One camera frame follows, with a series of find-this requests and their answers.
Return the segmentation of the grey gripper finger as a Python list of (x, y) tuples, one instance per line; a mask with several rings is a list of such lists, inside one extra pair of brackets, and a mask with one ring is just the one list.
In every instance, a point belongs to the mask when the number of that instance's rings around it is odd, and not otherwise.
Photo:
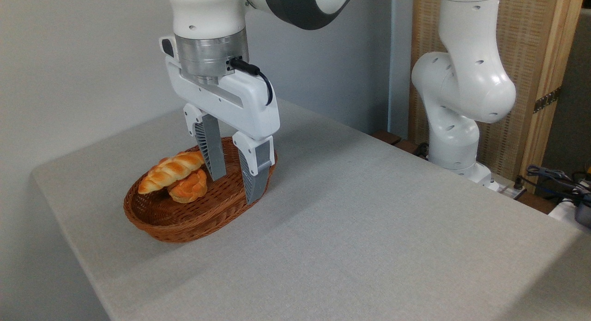
[(275, 164), (273, 137), (256, 141), (242, 132), (236, 132), (232, 139), (238, 148), (247, 203), (251, 205), (264, 194), (270, 167)]
[(215, 181), (226, 175), (219, 122), (214, 116), (188, 103), (183, 108), (189, 134), (196, 138), (205, 165)]

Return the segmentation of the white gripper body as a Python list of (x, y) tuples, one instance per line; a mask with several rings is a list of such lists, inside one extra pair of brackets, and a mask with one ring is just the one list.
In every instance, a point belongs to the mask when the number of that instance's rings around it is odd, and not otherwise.
[(161, 51), (173, 89), (180, 98), (213, 115), (254, 140), (274, 134), (280, 127), (277, 101), (268, 104), (268, 87), (260, 77), (235, 71), (219, 79), (217, 85), (204, 85), (182, 75), (176, 41), (160, 37)]

